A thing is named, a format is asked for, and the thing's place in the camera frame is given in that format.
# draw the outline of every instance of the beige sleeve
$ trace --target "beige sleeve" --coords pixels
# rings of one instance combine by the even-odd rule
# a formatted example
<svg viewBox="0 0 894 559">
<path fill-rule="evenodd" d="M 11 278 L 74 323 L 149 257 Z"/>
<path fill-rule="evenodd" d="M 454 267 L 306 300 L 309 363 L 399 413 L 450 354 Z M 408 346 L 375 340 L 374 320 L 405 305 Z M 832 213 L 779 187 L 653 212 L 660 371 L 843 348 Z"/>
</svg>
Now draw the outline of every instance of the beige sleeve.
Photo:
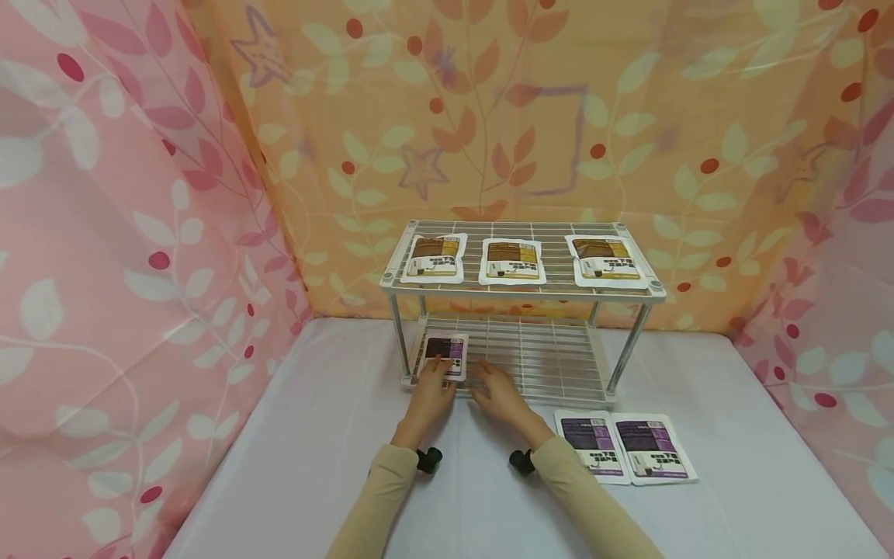
<svg viewBox="0 0 894 559">
<path fill-rule="evenodd" d="M 369 467 L 369 477 L 351 507 L 326 559 L 379 559 L 394 516 L 416 477 L 419 462 L 409 448 L 383 445 Z"/>
<path fill-rule="evenodd" d="M 652 540 L 556 436 L 531 454 L 540 477 L 568 511 L 593 557 L 661 559 Z"/>
</svg>

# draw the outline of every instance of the white table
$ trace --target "white table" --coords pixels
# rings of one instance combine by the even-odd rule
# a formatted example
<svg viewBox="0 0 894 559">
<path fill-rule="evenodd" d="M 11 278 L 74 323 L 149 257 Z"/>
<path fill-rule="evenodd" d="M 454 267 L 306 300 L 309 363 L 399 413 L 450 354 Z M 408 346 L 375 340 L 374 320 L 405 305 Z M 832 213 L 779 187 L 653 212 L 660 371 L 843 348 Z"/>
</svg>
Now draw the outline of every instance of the white table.
<svg viewBox="0 0 894 559">
<path fill-rule="evenodd" d="M 604 337 L 610 359 L 624 335 Z M 165 558 L 322 559 L 406 409 L 397 359 L 389 322 L 308 325 Z M 644 333 L 620 401 L 669 415 L 701 478 L 608 487 L 668 558 L 887 557 L 725 338 Z M 458 399 L 434 434 L 443 462 L 420 475 L 386 557 L 587 557 L 543 484 L 508 466 L 520 441 L 474 406 Z"/>
</svg>

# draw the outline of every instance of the orange fabric backdrop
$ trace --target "orange fabric backdrop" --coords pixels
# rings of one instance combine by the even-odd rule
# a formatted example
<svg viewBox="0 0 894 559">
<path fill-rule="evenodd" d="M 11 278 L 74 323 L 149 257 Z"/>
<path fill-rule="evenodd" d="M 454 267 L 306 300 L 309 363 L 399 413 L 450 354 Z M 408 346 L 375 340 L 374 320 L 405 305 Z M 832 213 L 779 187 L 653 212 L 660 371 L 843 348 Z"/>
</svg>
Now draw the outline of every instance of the orange fabric backdrop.
<svg viewBox="0 0 894 559">
<path fill-rule="evenodd" d="M 184 3 L 323 315 L 387 316 L 411 218 L 624 221 L 649 327 L 727 331 L 894 73 L 869 0 Z"/>
</svg>

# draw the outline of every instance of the pink curtain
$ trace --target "pink curtain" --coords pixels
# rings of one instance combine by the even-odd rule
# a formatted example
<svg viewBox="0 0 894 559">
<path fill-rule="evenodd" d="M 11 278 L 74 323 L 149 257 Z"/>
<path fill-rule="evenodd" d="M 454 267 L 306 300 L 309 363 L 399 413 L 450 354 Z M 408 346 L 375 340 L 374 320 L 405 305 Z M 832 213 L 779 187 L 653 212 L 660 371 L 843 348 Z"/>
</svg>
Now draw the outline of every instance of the pink curtain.
<svg viewBox="0 0 894 559">
<path fill-rule="evenodd" d="M 866 119 L 843 179 L 798 214 L 737 346 L 894 555 L 892 113 L 894 99 Z"/>
<path fill-rule="evenodd" d="M 310 315 L 177 6 L 0 6 L 0 557 L 158 559 Z"/>
</svg>

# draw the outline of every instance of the hand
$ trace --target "hand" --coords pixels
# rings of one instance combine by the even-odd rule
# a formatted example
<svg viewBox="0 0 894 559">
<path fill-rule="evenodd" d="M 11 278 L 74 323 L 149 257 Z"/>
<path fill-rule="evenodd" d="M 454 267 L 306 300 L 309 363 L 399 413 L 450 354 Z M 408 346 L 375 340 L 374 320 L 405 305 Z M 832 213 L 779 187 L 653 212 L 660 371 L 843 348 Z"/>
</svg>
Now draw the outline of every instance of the hand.
<svg viewBox="0 0 894 559">
<path fill-rule="evenodd" d="M 447 383 L 446 388 L 443 383 L 452 364 L 451 360 L 441 360 L 438 355 L 419 371 L 419 382 L 409 400 L 407 414 L 394 432 L 392 445 L 418 449 L 432 423 L 451 407 L 456 396 L 456 383 Z"/>
<path fill-rule="evenodd" d="M 546 421 L 528 407 L 506 371 L 482 361 L 481 369 L 473 368 L 470 373 L 484 383 L 490 393 L 488 396 L 471 389 L 472 398 L 484 413 L 518 431 L 532 450 L 537 450 L 555 436 Z"/>
</svg>

